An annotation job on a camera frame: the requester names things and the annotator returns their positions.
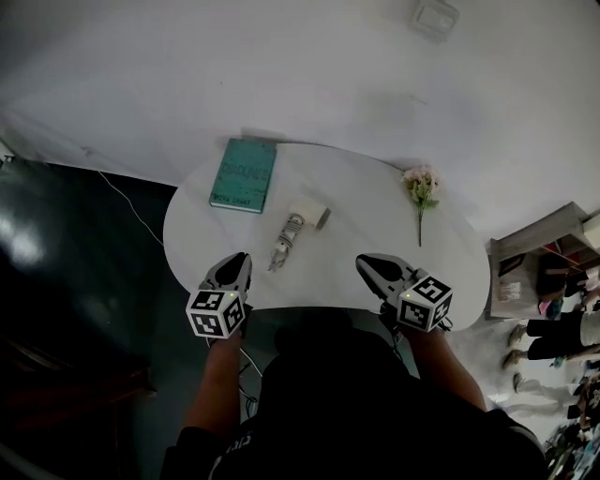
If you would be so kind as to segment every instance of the book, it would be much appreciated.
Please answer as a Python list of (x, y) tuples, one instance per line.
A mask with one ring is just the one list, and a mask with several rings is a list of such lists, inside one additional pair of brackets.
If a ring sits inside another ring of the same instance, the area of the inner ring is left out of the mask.
[(234, 140), (227, 143), (209, 203), (261, 213), (277, 155), (274, 143)]

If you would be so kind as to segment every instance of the wall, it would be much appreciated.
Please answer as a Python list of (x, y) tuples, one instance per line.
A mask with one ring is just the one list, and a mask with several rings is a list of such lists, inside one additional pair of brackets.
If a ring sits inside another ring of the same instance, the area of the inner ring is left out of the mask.
[(173, 185), (257, 130), (422, 159), (484, 238), (600, 207), (600, 7), (451, 3), (433, 45), (409, 0), (9, 2), (3, 123), (54, 161)]

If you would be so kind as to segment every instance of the dark green floor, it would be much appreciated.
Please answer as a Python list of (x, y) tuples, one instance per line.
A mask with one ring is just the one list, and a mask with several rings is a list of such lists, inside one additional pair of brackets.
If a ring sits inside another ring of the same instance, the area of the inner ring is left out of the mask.
[[(109, 179), (161, 238), (174, 188)], [(191, 333), (185, 314), (188, 293), (171, 273), (161, 245), (97, 172), (15, 161), (0, 169), (0, 249), (28, 276), (65, 292), (81, 322), (150, 365), (157, 394), (132, 402), (130, 451), (141, 479), (158, 478), (164, 451), (176, 441), (198, 388), (207, 352), (203, 340)], [(355, 327), (391, 341), (373, 314), (349, 313)], [(276, 354), (277, 329), (301, 315), (301, 309), (252, 313), (246, 349), (260, 368)], [(406, 345), (402, 342), (400, 351), (415, 372)], [(259, 396), (260, 378), (252, 369), (241, 383)]]

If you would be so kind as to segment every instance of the tabletop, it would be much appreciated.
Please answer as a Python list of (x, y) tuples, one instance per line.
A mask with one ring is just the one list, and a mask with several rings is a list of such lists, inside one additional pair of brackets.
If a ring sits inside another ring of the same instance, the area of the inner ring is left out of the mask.
[[(355, 269), (361, 253), (396, 255), (437, 275), (454, 290), (448, 317), (454, 330), (467, 328), (488, 299), (489, 266), (483, 243), (468, 221), (440, 192), (427, 210), (423, 246), (417, 215), (401, 172), (383, 162), (345, 150), (281, 143), (262, 214), (208, 203), (220, 157), (207, 159), (177, 189), (164, 222), (167, 261), (189, 291), (226, 256), (252, 257), (247, 302), (255, 308), (340, 307), (379, 310), (381, 302)], [(290, 257), (267, 272), (270, 252), (300, 196), (331, 209), (320, 231), (297, 237)]]

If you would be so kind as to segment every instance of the sneaker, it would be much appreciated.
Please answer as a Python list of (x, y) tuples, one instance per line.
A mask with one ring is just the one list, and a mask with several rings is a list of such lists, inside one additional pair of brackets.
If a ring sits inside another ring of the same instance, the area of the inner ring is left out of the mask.
[(518, 362), (520, 362), (521, 360), (521, 350), (513, 350), (511, 351), (508, 355), (506, 355), (506, 358), (504, 358), (504, 362), (502, 363), (502, 368), (507, 370), (510, 367), (515, 367), (516, 365), (518, 365)]
[(521, 341), (526, 333), (527, 327), (525, 325), (517, 325), (508, 337), (508, 346), (513, 348)]
[(515, 373), (515, 376), (513, 377), (513, 387), (515, 388), (515, 392), (518, 393), (518, 387), (521, 385), (521, 383), (523, 382), (523, 376), (520, 373)]

